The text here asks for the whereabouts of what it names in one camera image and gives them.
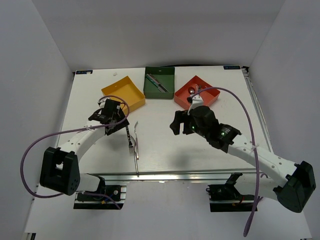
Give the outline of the fork with green handle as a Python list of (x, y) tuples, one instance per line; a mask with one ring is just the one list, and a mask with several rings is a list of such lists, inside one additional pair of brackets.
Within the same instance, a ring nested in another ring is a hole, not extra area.
[(135, 165), (135, 173), (139, 177), (139, 164), (138, 164), (138, 144), (136, 139), (131, 135), (131, 140), (133, 141), (133, 156), (134, 156), (134, 165)]

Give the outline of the fork with pink handle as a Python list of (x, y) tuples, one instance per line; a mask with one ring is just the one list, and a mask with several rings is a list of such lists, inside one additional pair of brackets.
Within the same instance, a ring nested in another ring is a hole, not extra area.
[(135, 149), (136, 149), (136, 159), (140, 159), (140, 154), (139, 154), (139, 140), (138, 140), (138, 135), (137, 135), (137, 126), (138, 126), (138, 121), (134, 124), (134, 134), (135, 134)]

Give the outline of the knife with dark handle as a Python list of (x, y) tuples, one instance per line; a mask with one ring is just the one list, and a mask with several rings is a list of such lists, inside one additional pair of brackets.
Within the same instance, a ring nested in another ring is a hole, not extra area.
[(162, 93), (169, 93), (164, 85), (164, 76), (160, 74), (149, 74), (149, 81)]

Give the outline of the fork with dark handle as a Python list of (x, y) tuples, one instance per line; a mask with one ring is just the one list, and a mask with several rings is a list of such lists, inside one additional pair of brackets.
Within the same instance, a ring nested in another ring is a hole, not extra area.
[(131, 155), (133, 155), (133, 154), (134, 154), (134, 144), (133, 144), (132, 141), (131, 141), (130, 130), (129, 130), (129, 127), (128, 127), (128, 126), (126, 126), (125, 129), (126, 129), (126, 135), (127, 135), (127, 140), (128, 140), (129, 153), (130, 153)]

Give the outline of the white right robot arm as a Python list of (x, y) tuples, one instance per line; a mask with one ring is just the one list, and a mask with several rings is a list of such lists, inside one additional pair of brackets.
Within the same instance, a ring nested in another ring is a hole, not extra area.
[(294, 213), (300, 213), (316, 189), (314, 170), (306, 161), (295, 163), (262, 147), (254, 147), (238, 129), (220, 123), (207, 106), (175, 112), (170, 129), (174, 135), (196, 133), (212, 147), (259, 167), (275, 185), (274, 198)]

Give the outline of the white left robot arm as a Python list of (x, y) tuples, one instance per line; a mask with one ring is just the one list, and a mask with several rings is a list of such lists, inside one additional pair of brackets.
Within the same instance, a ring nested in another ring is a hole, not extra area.
[(94, 199), (105, 196), (103, 178), (80, 173), (79, 162), (85, 153), (102, 137), (109, 136), (129, 125), (122, 105), (129, 105), (120, 97), (117, 100), (102, 97), (100, 108), (93, 112), (83, 128), (60, 146), (48, 147), (43, 155), (39, 183), (42, 187), (68, 196), (75, 192), (88, 192)]

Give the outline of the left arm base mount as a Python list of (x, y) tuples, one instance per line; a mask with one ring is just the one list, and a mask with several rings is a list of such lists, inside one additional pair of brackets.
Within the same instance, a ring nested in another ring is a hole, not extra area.
[(106, 185), (100, 193), (77, 192), (73, 208), (75, 210), (121, 210), (127, 194), (126, 185)]

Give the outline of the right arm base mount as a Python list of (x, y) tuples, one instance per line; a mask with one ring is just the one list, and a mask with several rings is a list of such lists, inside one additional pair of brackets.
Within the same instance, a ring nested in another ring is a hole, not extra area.
[(242, 173), (236, 172), (224, 184), (210, 184), (206, 188), (212, 213), (250, 212), (254, 203), (252, 194), (243, 195), (236, 189)]

